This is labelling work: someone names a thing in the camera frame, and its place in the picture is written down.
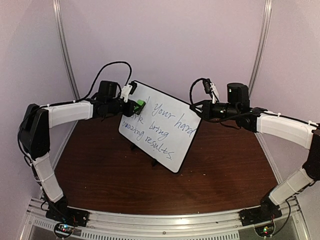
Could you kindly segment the green whiteboard eraser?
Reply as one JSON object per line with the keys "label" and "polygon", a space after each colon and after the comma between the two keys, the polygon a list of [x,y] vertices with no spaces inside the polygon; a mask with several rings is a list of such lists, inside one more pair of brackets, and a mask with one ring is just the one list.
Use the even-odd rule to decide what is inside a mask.
{"label": "green whiteboard eraser", "polygon": [[145,101],[143,101],[143,100],[141,100],[141,99],[139,99],[139,100],[137,100],[137,102],[136,102],[136,105],[135,105],[135,106],[137,106],[137,105],[145,106],[145,105],[146,105],[146,102],[145,102]]}

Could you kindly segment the white whiteboard with writing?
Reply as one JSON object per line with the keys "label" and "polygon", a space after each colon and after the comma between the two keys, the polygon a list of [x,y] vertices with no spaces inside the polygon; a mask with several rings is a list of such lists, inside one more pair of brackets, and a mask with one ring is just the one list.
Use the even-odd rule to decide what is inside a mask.
{"label": "white whiteboard with writing", "polygon": [[190,105],[142,82],[129,99],[142,100],[139,115],[122,116],[118,131],[173,173],[178,173],[197,134],[201,119]]}

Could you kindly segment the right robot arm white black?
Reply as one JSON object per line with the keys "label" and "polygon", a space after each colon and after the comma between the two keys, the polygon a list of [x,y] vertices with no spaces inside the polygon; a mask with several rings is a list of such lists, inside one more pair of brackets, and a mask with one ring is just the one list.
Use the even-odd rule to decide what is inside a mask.
{"label": "right robot arm white black", "polygon": [[275,186],[256,210],[259,220],[268,220],[276,207],[320,180],[320,125],[250,105],[249,88],[243,83],[227,84],[227,101],[219,100],[218,90],[208,78],[195,80],[189,90],[190,109],[202,120],[276,137],[308,150],[303,165]]}

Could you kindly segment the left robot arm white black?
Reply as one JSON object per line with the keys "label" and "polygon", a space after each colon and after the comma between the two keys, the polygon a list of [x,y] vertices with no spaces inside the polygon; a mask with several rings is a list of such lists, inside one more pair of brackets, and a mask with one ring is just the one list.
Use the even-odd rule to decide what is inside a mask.
{"label": "left robot arm white black", "polygon": [[65,196],[50,161],[50,129],[80,120],[105,119],[119,114],[126,117],[139,115],[145,102],[129,99],[137,86],[138,84],[132,81],[120,90],[119,96],[116,96],[119,84],[103,80],[91,98],[47,105],[32,103],[27,106],[18,129],[18,143],[22,145],[22,150],[47,201],[55,204],[51,210],[53,215],[61,222],[69,221],[72,211],[61,203]]}

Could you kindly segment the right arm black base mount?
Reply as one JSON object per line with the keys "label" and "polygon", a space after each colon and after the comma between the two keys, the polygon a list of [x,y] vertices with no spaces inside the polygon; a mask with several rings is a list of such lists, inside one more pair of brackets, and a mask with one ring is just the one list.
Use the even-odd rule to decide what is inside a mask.
{"label": "right arm black base mount", "polygon": [[282,216],[279,206],[262,204],[261,206],[243,209],[239,213],[242,226],[256,225]]}

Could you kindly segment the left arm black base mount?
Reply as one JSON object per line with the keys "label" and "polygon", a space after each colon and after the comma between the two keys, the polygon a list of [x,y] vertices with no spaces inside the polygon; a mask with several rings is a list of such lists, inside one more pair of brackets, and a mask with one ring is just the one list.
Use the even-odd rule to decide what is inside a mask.
{"label": "left arm black base mount", "polygon": [[68,207],[66,203],[48,203],[46,218],[56,222],[65,223],[73,227],[86,227],[89,219],[89,212],[86,210]]}

